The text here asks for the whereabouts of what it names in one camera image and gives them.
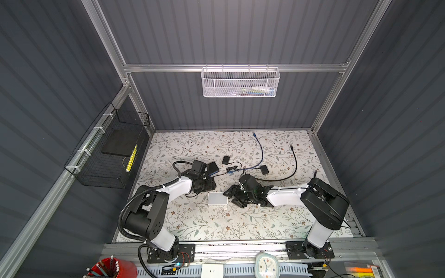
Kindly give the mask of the white network switch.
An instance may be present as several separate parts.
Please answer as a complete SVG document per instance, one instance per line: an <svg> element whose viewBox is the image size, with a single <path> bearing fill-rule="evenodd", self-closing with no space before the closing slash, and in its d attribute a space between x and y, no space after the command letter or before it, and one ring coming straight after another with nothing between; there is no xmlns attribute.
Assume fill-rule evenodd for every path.
<svg viewBox="0 0 445 278"><path fill-rule="evenodd" d="M207 196L207 204L209 206L226 206L228 205L228 197L222 192L209 192Z"/></svg>

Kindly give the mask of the small black power adapter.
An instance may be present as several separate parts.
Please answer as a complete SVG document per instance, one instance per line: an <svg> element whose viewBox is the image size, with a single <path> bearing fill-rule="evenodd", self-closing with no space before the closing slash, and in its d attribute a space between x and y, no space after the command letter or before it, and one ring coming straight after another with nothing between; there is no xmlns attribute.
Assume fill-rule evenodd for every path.
<svg viewBox="0 0 445 278"><path fill-rule="evenodd" d="M268 169L268 167L266 165L261 165L260 166L260 170L261 170L262 175L268 175L269 174L269 169Z"/></svg>

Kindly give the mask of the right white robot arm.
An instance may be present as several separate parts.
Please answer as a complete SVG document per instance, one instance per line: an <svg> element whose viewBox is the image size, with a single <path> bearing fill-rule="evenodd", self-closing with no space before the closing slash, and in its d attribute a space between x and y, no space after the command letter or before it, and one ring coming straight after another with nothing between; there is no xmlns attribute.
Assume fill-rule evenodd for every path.
<svg viewBox="0 0 445 278"><path fill-rule="evenodd" d="M305 206L315 217L303 244L306 250L322 251L334 231L342 228L350 206L348 198L319 178L312 178L305 187L263 186L250 174L243 175L238 184L224 193L240 208L247 205L278 207Z"/></svg>

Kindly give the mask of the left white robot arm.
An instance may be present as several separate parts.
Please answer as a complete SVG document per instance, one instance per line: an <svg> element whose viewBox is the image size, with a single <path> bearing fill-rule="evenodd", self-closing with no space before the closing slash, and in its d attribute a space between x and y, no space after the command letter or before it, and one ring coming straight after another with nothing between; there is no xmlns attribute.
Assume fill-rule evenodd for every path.
<svg viewBox="0 0 445 278"><path fill-rule="evenodd" d="M168 258L179 253L177 236L163 227L168 204L189 193L215 190L216 182L212 175L220 171L216 163L198 160L175 161L172 167L177 172L174 180L159 186L140 186L118 216L121 235L156 248Z"/></svg>

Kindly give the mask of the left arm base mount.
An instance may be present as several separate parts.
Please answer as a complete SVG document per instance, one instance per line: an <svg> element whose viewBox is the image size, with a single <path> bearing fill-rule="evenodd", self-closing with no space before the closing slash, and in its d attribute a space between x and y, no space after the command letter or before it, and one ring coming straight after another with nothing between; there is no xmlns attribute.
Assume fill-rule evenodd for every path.
<svg viewBox="0 0 445 278"><path fill-rule="evenodd" d="M147 263L191 263L195 259L195 244L175 244L170 251L149 249Z"/></svg>

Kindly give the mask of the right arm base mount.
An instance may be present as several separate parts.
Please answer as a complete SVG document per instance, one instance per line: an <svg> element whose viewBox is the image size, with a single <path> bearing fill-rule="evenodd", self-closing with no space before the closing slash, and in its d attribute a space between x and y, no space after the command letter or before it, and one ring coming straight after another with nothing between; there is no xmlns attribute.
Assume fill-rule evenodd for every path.
<svg viewBox="0 0 445 278"><path fill-rule="evenodd" d="M323 247L318 248L305 241L285 242L289 259L333 259L335 254L329 241Z"/></svg>

